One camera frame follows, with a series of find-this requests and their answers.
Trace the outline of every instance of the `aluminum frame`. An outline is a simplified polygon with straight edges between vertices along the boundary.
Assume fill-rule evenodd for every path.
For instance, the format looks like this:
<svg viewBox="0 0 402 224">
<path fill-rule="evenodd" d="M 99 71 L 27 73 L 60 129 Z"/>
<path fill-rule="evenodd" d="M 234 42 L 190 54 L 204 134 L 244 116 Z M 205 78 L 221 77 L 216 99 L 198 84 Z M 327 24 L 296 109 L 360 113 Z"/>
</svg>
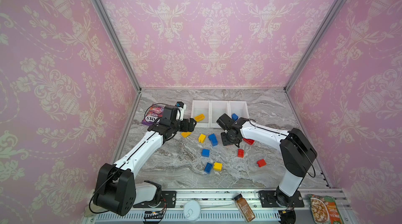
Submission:
<svg viewBox="0 0 402 224">
<path fill-rule="evenodd" d="M 123 152 L 123 148 L 126 143 L 128 133 L 130 132 L 131 125 L 133 124 L 135 112 L 137 111 L 139 101 L 141 100 L 141 95 L 142 95 L 141 93 L 137 93 L 135 97 L 133 106 L 131 107 L 130 110 L 130 114 L 128 115 L 127 121 L 124 125 L 123 132 L 121 133 L 120 139 L 118 141 L 116 151 L 112 157 L 111 160 L 112 164 L 121 157 L 121 153 Z"/>
<path fill-rule="evenodd" d="M 102 3 L 102 0 L 91 0 L 96 12 L 99 15 L 99 20 L 102 21 L 102 24 L 123 64 L 124 69 L 127 72 L 127 75 L 130 78 L 131 83 L 133 84 L 134 88 L 136 89 L 137 93 L 141 92 L 141 87 L 139 86 L 138 79 L 135 76 L 134 70 L 131 67 L 130 62 L 124 52 L 123 46 L 121 45 L 119 38 L 117 37 L 117 33 L 113 28 L 112 22 L 107 15 L 106 9 Z"/>
<path fill-rule="evenodd" d="M 258 191 L 260 190 L 275 190 L 274 188 L 233 188 L 233 189 L 169 189 L 169 190 L 175 190 L 177 191 L 176 194 L 176 207 L 175 208 L 169 208 L 167 210 L 167 214 L 169 212 L 174 212 L 177 213 L 178 211 L 181 212 L 183 210 L 183 206 L 189 201 L 189 200 L 196 200 L 199 202 L 200 206 L 202 209 L 208 209 L 208 210 L 219 210 L 219 211 L 233 211 L 233 212 L 238 212 L 238 208 L 236 204 L 233 201 L 233 197 L 236 196 L 237 194 L 241 193 L 243 197 L 247 200 L 251 208 L 258 212 L 258 213 L 264 213 L 264 212 L 272 212 L 272 210 L 284 210 L 284 207 L 273 207 L 273 208 L 263 208 L 261 206 L 260 200 L 258 198 Z M 346 224 L 358 224 L 357 219 L 352 211 L 352 208 L 349 205 L 349 202 L 346 200 L 346 197 L 344 193 L 342 192 L 342 189 L 331 189 L 331 188 L 325 188 L 325 187 L 305 187 L 305 188 L 299 188 L 299 191 L 301 193 L 301 196 L 303 198 L 304 207 L 298 207 L 295 209 L 296 215 L 303 215 L 304 218 L 297 218 L 296 223 L 311 223 L 312 221 L 312 215 L 311 215 L 311 209 L 310 209 L 310 200 L 308 197 L 308 194 L 316 194 L 316 195 L 325 195 L 325 196 L 332 196 L 335 197 L 335 202 L 336 205 L 339 209 L 339 212 L 344 220 L 344 223 Z M 161 210 L 162 208 L 135 208 L 132 209 L 130 212 L 136 212 L 138 213 L 139 211 L 147 211 L 147 210 Z M 107 223 L 118 223 L 118 222 L 127 222 L 128 220 L 126 218 L 123 218 L 121 216 L 115 215 L 111 213 L 111 216 L 108 216 L 105 218 L 102 216 L 102 220 L 99 220 L 97 222 L 97 217 L 98 216 L 93 216 L 89 218 L 84 218 L 83 224 L 90 224 L 90 223 L 105 223 L 105 219 L 107 219 L 109 222 Z M 239 220 L 225 220 L 228 222 L 234 222 Z"/>
<path fill-rule="evenodd" d="M 294 69 L 294 71 L 292 72 L 289 80 L 287 81 L 287 83 L 284 87 L 285 92 L 289 92 L 290 89 L 294 86 L 296 80 L 299 78 L 299 75 L 301 74 L 301 72 L 303 71 L 304 67 L 306 66 L 308 60 L 310 59 L 310 56 L 312 56 L 314 50 L 319 45 L 321 39 L 324 37 L 325 33 L 331 26 L 332 22 L 335 20 L 336 15 L 339 13 L 340 9 L 342 8 L 342 6 L 345 2 L 346 2 L 346 0 L 334 0 L 330 9 L 328 10 L 328 13 L 324 17 L 324 20 L 322 21 L 320 27 L 314 34 L 313 39 L 307 46 L 307 49 L 305 50 L 299 63 L 297 64 L 297 66 Z"/>
</svg>

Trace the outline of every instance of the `pink wallpaper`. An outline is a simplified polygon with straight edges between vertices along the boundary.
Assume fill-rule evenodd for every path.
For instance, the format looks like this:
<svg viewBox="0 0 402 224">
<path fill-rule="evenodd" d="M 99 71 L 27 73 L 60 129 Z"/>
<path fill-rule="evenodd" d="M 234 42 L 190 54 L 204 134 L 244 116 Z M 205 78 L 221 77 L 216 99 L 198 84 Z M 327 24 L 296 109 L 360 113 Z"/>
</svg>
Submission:
<svg viewBox="0 0 402 224">
<path fill-rule="evenodd" d="M 0 223 L 80 223 L 135 94 L 90 0 L 0 0 Z"/>
<path fill-rule="evenodd" d="M 334 0 L 102 1 L 142 87 L 283 87 Z"/>
<path fill-rule="evenodd" d="M 347 0 L 290 95 L 360 223 L 400 223 L 402 0 Z"/>
</svg>

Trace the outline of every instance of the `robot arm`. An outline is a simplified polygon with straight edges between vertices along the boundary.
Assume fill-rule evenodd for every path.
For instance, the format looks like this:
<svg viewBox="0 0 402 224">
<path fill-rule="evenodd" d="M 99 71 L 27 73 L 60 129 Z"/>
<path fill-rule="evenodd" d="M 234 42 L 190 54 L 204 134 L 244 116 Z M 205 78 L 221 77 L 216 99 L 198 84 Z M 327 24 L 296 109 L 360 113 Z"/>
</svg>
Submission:
<svg viewBox="0 0 402 224">
<path fill-rule="evenodd" d="M 226 114 L 222 115 L 217 123 L 225 130 L 221 133 L 224 145 L 239 144 L 243 138 L 247 138 L 272 146 L 281 152 L 287 170 L 275 196 L 280 205 L 288 206 L 317 157 L 317 152 L 302 131 L 296 128 L 291 131 L 273 129 L 251 123 L 251 120 L 242 117 L 235 121 Z"/>
<path fill-rule="evenodd" d="M 197 122 L 193 118 L 183 119 L 185 109 L 183 102 L 165 106 L 162 117 L 148 127 L 133 149 L 113 165 L 100 168 L 93 196 L 95 205 L 124 216 L 134 204 L 145 201 L 156 206 L 160 202 L 161 185 L 151 181 L 136 185 L 134 179 L 149 157 L 178 131 L 194 130 Z"/>
</svg>

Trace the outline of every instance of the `candy bag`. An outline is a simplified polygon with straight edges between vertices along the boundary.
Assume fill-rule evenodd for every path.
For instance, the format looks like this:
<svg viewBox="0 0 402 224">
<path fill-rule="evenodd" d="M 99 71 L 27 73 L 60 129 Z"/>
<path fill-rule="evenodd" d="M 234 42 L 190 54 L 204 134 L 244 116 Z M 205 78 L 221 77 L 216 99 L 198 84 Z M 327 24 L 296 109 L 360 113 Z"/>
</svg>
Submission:
<svg viewBox="0 0 402 224">
<path fill-rule="evenodd" d="M 162 116 L 163 109 L 165 107 L 162 106 L 151 106 L 149 111 L 147 112 L 147 115 L 145 116 L 145 119 L 142 120 L 143 125 L 150 126 L 152 123 L 158 118 Z"/>
</svg>

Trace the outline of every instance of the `wire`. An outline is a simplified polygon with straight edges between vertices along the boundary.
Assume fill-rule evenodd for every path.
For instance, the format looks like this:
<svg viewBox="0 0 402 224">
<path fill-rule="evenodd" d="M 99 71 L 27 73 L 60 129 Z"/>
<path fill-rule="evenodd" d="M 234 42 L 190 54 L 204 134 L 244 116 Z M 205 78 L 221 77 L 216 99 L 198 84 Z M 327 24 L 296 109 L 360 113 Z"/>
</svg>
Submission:
<svg viewBox="0 0 402 224">
<path fill-rule="evenodd" d="M 146 114 L 147 114 L 148 110 L 149 110 L 152 106 L 156 106 L 156 105 L 165 105 L 165 106 L 168 106 L 168 104 L 164 104 L 164 103 L 156 103 L 156 104 L 153 104 L 153 105 L 149 106 L 148 109 L 147 109 L 147 110 L 145 111 L 145 113 L 144 113 L 144 121 L 145 121 L 146 123 L 148 123 L 148 124 L 151 124 L 151 123 L 153 123 L 153 122 L 148 122 L 148 121 L 145 119 Z"/>
<path fill-rule="evenodd" d="M 252 126 L 254 126 L 254 127 L 257 127 L 257 128 L 260 128 L 260 129 L 263 129 L 263 130 L 266 130 L 266 131 L 270 131 L 270 132 L 273 132 L 273 133 L 276 133 L 276 134 L 281 134 L 281 135 L 287 136 L 287 135 L 285 135 L 285 134 L 283 134 L 283 133 L 280 133 L 280 132 L 271 131 L 271 130 L 268 130 L 268 129 L 265 129 L 265 128 L 262 128 L 262 127 L 253 125 L 253 124 L 251 123 L 251 121 L 257 122 L 257 121 L 255 121 L 254 119 L 248 118 L 248 120 L 249 120 L 250 124 L 251 124 Z"/>
<path fill-rule="evenodd" d="M 292 203 L 290 203 L 289 204 L 289 206 L 288 206 L 288 208 L 286 209 L 286 211 L 293 211 L 295 209 L 295 203 L 294 202 L 292 202 Z"/>
<path fill-rule="evenodd" d="M 201 209 L 215 208 L 215 207 L 227 207 L 227 206 L 232 206 L 232 205 L 235 205 L 235 204 L 236 203 L 231 203 L 231 204 L 228 204 L 228 205 L 204 206 L 204 207 L 201 207 Z"/>
<path fill-rule="evenodd" d="M 150 124 L 150 123 L 156 123 L 156 121 L 154 121 L 154 122 L 148 122 L 148 121 L 145 119 L 148 110 L 149 110 L 152 106 L 156 106 L 156 105 L 165 105 L 165 106 L 168 106 L 168 104 L 164 104 L 164 103 L 156 103 L 156 104 L 153 104 L 153 105 L 149 106 L 148 109 L 147 109 L 147 110 L 145 111 L 145 113 L 144 113 L 144 121 L 145 121 L 146 123 L 148 123 L 148 124 Z M 179 119 L 180 119 L 180 118 L 181 118 L 181 111 L 180 111 L 180 109 L 178 110 L 178 113 L 179 113 Z"/>
<path fill-rule="evenodd" d="M 154 218 L 154 216 L 144 217 L 144 220 L 145 220 L 144 223 L 148 223 L 148 221 L 147 221 L 148 219 L 160 219 L 158 222 L 156 222 L 156 224 L 158 224 L 159 222 L 162 221 L 162 219 L 165 217 L 165 213 L 168 209 L 165 198 L 162 198 L 162 200 L 165 201 L 165 204 L 164 204 L 162 210 L 159 212 L 159 213 L 162 213 L 162 217 L 161 218 Z"/>
<path fill-rule="evenodd" d="M 176 136 L 176 133 L 177 133 L 177 132 L 175 132 L 175 133 L 173 134 L 173 136 L 171 136 L 170 138 L 168 138 L 166 141 L 171 140 L 172 138 L 174 138 L 174 136 Z"/>
<path fill-rule="evenodd" d="M 306 171 L 306 173 L 307 173 L 308 175 L 310 175 L 310 177 L 315 178 L 315 176 L 316 176 L 316 170 L 314 169 L 313 162 L 311 162 L 311 160 L 309 159 L 309 157 L 307 156 L 307 154 L 304 152 L 304 150 L 299 146 L 299 144 L 298 144 L 296 141 L 293 141 L 292 139 L 289 139 L 289 140 L 290 140 L 290 142 L 292 142 L 293 144 L 296 144 L 296 145 L 299 147 L 299 149 L 304 153 L 304 155 L 307 157 L 308 161 L 309 161 L 310 164 L 311 164 L 311 167 L 313 168 L 314 176 L 312 176 L 308 171 Z"/>
<path fill-rule="evenodd" d="M 260 128 L 260 129 L 263 129 L 263 130 L 266 130 L 266 131 L 270 131 L 270 130 L 268 130 L 268 129 L 265 129 L 265 128 L 262 128 L 262 127 L 258 127 L 258 126 L 253 125 L 253 124 L 251 123 L 251 121 L 256 122 L 254 119 L 249 118 L 248 120 L 249 120 L 249 122 L 250 122 L 250 124 L 251 124 L 252 126 L 257 127 L 257 128 Z M 279 133 L 279 132 L 275 132 L 275 131 L 270 131 L 270 132 L 274 132 L 274 133 L 277 133 L 277 134 L 282 134 L 282 135 L 284 135 L 284 136 L 287 136 L 287 135 L 285 135 L 285 134 L 283 134 L 283 133 Z M 314 176 L 312 176 L 308 171 L 306 171 L 306 172 L 308 173 L 308 175 L 310 175 L 310 177 L 315 178 L 315 176 L 316 176 L 316 170 L 314 169 L 313 163 L 311 162 L 311 160 L 309 159 L 309 157 L 307 156 L 307 154 L 304 152 L 304 150 L 299 146 L 299 144 L 298 144 L 297 142 L 293 141 L 293 140 L 290 139 L 290 138 L 289 138 L 289 140 L 290 140 L 290 142 L 296 144 L 296 145 L 299 147 L 299 149 L 304 153 L 304 155 L 307 157 L 308 161 L 310 162 L 311 166 L 313 167 Z"/>
<path fill-rule="evenodd" d="M 124 166 L 124 164 L 125 164 L 125 163 L 123 163 L 123 165 L 121 165 L 112 175 L 110 175 L 110 177 L 108 177 L 108 178 L 106 179 L 105 182 L 103 182 L 103 184 L 102 184 L 100 187 L 98 187 L 97 190 L 94 191 L 94 194 L 93 194 L 93 196 L 92 196 L 92 198 L 90 199 L 89 204 L 88 204 L 89 211 L 93 212 L 94 214 L 103 214 L 103 213 L 106 213 L 106 212 L 109 211 L 109 210 L 103 211 L 103 212 L 95 212 L 95 211 L 93 211 L 93 210 L 91 209 L 91 201 L 94 200 L 94 197 L 95 197 L 96 193 L 99 191 L 99 189 L 100 189 L 101 187 L 103 187 L 103 185 L 106 184 L 106 182 L 107 182 L 108 180 L 110 180 L 110 179 L 119 171 L 119 169 Z"/>
</svg>

